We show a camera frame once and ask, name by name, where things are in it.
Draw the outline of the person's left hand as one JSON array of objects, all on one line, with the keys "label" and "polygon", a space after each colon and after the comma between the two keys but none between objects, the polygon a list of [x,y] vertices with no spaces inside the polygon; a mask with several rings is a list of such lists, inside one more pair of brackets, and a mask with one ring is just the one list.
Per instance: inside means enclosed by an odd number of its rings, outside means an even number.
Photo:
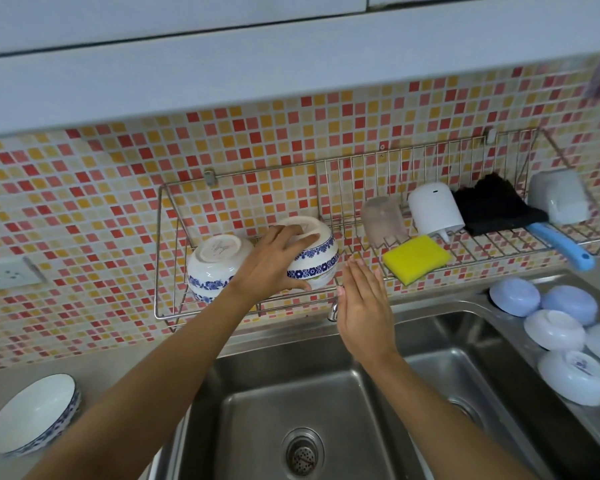
[{"label": "person's left hand", "polygon": [[286,290],[289,265],[319,238],[318,234],[307,235],[289,244],[293,236],[301,233],[299,225],[270,227],[225,288],[227,295],[251,308]]}]

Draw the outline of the white bowl blue floral band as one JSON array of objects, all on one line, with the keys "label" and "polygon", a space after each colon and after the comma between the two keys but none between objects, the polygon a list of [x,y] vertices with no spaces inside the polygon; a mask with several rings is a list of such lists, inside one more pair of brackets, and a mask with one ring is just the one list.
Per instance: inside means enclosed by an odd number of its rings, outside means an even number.
[{"label": "white bowl blue floral band", "polygon": [[221,234],[193,250],[187,259],[186,281],[195,299],[207,305],[213,302],[253,249],[247,239]]},{"label": "white bowl blue floral band", "polygon": [[319,238],[302,252],[289,265],[289,278],[307,282],[312,290],[317,290],[330,282],[336,274],[339,261],[339,248],[333,232],[327,224],[315,217],[293,216],[277,222],[278,225],[299,225],[303,233],[295,235],[289,244],[305,238],[307,235],[318,234]]}]

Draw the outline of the person's right forearm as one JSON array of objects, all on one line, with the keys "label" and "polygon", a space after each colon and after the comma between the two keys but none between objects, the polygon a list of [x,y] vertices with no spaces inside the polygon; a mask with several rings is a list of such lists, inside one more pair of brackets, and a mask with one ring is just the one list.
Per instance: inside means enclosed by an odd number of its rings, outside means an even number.
[{"label": "person's right forearm", "polygon": [[408,430],[434,480],[537,480],[395,350],[359,350],[355,357]]}]

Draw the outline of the person's left forearm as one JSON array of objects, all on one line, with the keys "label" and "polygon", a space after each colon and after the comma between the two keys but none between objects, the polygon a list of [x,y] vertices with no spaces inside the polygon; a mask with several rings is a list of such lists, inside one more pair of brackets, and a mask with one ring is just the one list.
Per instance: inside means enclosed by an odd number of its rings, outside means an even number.
[{"label": "person's left forearm", "polygon": [[263,299],[231,283],[106,391],[23,480],[137,480],[238,324]]}]

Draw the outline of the yellow sponge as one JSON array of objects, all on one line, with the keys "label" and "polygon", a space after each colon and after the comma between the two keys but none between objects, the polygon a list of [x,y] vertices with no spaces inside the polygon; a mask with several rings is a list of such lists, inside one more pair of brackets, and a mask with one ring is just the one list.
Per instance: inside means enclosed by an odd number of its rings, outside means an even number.
[{"label": "yellow sponge", "polygon": [[453,259],[448,250],[427,235],[410,239],[382,256],[383,264],[403,285],[416,282]]}]

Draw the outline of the translucent plastic cup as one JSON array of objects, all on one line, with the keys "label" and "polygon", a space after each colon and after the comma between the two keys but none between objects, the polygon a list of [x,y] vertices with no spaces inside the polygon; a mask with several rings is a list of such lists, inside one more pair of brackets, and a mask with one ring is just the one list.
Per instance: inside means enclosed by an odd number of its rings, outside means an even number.
[{"label": "translucent plastic cup", "polygon": [[361,220],[367,240],[375,249],[400,245],[409,238],[398,201],[393,196],[377,196],[364,202]]}]

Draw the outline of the stainless steel sink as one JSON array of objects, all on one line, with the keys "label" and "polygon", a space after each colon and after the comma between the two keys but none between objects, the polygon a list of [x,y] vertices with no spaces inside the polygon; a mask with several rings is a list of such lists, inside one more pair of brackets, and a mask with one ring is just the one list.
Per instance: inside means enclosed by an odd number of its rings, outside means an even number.
[{"label": "stainless steel sink", "polygon": [[[600,480],[600,406],[569,403],[537,372],[543,350],[484,287],[395,307],[400,355],[444,399],[480,414],[488,438],[543,480]],[[215,361],[147,480],[286,480],[281,444],[311,428],[319,480],[434,480],[396,412],[334,324],[234,344]]]}]

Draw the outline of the white soap dispenser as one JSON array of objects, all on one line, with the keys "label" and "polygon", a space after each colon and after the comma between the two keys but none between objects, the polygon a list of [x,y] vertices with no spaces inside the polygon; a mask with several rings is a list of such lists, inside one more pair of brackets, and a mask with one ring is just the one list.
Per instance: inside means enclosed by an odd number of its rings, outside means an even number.
[{"label": "white soap dispenser", "polygon": [[450,234],[465,224],[448,185],[441,182],[422,184],[408,195],[408,206],[419,235],[437,234],[450,243]]}]

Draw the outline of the round sink drain strainer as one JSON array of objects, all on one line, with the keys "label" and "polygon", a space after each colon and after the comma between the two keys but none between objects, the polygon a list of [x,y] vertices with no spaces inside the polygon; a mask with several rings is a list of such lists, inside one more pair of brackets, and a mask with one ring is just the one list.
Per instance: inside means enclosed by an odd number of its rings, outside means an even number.
[{"label": "round sink drain strainer", "polygon": [[467,401],[460,397],[448,397],[448,402],[458,409],[478,428],[483,429],[484,425],[479,412]]},{"label": "round sink drain strainer", "polygon": [[281,444],[281,465],[286,480],[319,480],[325,461],[320,435],[311,428],[295,428]]}]

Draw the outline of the pale blue bowl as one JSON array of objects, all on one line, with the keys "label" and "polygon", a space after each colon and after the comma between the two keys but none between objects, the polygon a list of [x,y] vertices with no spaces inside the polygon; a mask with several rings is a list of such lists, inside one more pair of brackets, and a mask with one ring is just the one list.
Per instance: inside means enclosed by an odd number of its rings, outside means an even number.
[{"label": "pale blue bowl", "polygon": [[542,295],[541,309],[566,313],[588,327],[597,322],[599,306],[597,300],[581,288],[556,285]]},{"label": "pale blue bowl", "polygon": [[541,293],[535,284],[514,276],[490,286],[488,296],[494,306],[515,317],[527,317],[541,307]]}]

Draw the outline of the black cloth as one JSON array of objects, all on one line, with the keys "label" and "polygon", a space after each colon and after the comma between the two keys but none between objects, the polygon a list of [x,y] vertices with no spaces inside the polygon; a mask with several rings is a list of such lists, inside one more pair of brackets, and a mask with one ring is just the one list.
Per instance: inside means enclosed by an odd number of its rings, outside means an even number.
[{"label": "black cloth", "polygon": [[544,210],[526,204],[513,185],[497,173],[481,178],[473,187],[453,191],[452,195],[464,228],[472,237],[549,222]]}]

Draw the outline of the white bowl purple print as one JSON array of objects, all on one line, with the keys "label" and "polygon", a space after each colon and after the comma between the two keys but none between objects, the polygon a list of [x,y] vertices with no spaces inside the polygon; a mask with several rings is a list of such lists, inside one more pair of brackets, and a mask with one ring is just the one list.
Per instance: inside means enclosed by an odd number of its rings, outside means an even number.
[{"label": "white bowl purple print", "polygon": [[565,399],[600,406],[600,363],[581,351],[549,351],[537,364],[544,382]]}]

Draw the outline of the blue handled brush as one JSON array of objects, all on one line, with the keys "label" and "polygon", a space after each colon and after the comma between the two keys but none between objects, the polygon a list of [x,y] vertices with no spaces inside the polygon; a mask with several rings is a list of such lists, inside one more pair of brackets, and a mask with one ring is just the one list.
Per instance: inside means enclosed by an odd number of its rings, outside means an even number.
[{"label": "blue handled brush", "polygon": [[533,223],[526,226],[525,229],[561,254],[574,270],[586,272],[595,268],[594,256],[553,226],[546,223]]}]

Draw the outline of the white wall cabinet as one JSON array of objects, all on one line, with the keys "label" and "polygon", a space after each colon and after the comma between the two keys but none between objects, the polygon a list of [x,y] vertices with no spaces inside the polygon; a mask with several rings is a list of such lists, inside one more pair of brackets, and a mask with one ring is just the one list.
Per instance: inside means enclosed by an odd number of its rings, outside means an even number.
[{"label": "white wall cabinet", "polygon": [[600,52],[600,0],[464,0],[0,57],[0,137]]}]

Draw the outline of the white wall socket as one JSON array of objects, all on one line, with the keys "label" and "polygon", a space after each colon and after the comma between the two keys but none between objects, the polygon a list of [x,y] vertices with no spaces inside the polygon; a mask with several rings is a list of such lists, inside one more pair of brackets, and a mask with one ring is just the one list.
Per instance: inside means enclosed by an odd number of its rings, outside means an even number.
[{"label": "white wall socket", "polygon": [[27,257],[0,258],[0,290],[44,283],[46,279]]}]

